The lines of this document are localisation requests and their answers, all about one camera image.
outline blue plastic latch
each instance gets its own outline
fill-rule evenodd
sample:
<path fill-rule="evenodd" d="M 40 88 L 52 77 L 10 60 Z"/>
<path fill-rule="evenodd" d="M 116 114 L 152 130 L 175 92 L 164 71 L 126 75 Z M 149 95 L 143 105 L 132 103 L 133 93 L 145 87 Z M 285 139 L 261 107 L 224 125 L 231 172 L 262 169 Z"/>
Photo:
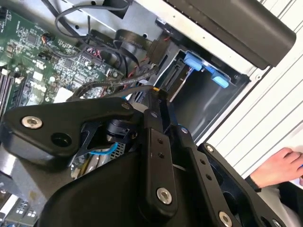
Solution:
<path fill-rule="evenodd" d="M 217 71 L 213 73 L 211 79 L 223 88 L 227 88 L 229 86 L 228 79 L 223 74 Z"/>
<path fill-rule="evenodd" d="M 202 60 L 190 52 L 186 53 L 184 63 L 189 67 L 192 67 L 194 70 L 200 71 L 202 69 Z"/>

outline capacitor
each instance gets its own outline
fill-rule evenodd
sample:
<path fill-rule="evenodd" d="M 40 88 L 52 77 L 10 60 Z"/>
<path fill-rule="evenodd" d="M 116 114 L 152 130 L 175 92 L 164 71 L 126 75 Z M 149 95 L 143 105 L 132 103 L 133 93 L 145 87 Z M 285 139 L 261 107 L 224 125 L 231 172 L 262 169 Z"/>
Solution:
<path fill-rule="evenodd" d="M 118 77 L 118 73 L 117 72 L 114 72 L 113 73 L 113 78 L 117 78 Z"/>
<path fill-rule="evenodd" d="M 93 67 L 94 67 L 94 65 L 93 65 L 93 64 L 91 64 L 91 65 L 89 65 L 87 68 L 88 68 L 89 70 L 92 70 L 92 69 L 93 69 Z"/>
<path fill-rule="evenodd" d="M 55 81 L 56 81 L 56 78 L 55 78 L 55 77 L 50 77 L 50 78 L 49 78 L 49 81 L 50 81 L 50 82 L 55 82 Z"/>

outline microchip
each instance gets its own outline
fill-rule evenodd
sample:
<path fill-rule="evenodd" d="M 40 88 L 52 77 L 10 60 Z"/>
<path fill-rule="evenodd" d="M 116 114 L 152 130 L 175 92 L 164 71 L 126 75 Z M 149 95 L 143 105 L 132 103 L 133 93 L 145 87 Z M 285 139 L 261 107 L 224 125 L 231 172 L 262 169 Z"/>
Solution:
<path fill-rule="evenodd" d="M 14 48 L 13 48 L 12 46 L 7 46 L 6 51 L 7 51 L 8 53 L 13 53 Z"/>
<path fill-rule="evenodd" d="M 32 34 L 28 34 L 27 36 L 27 40 L 32 43 L 32 44 L 36 44 L 36 41 L 37 41 L 37 36 L 35 35 L 32 35 Z"/>
<path fill-rule="evenodd" d="M 66 59 L 65 63 L 64 63 L 64 66 L 70 69 L 71 66 L 72 66 L 72 60 Z"/>

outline robotic arm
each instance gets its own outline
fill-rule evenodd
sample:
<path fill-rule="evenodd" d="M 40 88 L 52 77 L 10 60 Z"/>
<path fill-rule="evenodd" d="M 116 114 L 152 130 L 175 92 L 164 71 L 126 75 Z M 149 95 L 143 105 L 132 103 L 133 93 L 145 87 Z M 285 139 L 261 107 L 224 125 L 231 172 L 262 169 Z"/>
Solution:
<path fill-rule="evenodd" d="M 37 227 L 285 226 L 214 147 L 196 147 L 161 90 L 133 105 L 110 97 L 16 108 L 0 140 L 0 155 L 14 158 L 0 170 L 41 213 Z M 74 157 L 115 142 L 124 155 L 72 181 Z"/>

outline black plastic arm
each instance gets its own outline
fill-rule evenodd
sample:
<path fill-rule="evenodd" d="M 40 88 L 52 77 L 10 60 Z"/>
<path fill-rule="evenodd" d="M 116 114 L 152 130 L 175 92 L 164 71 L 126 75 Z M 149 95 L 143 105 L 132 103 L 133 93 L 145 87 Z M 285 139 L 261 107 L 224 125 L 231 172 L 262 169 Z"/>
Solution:
<path fill-rule="evenodd" d="M 133 107 L 122 98 L 19 107 L 4 115 L 0 141 L 5 150 L 17 157 L 60 170 L 71 163 L 81 148 L 81 130 L 86 122 L 130 119 L 133 113 Z M 41 120 L 41 127 L 25 127 L 22 119 L 27 116 Z"/>

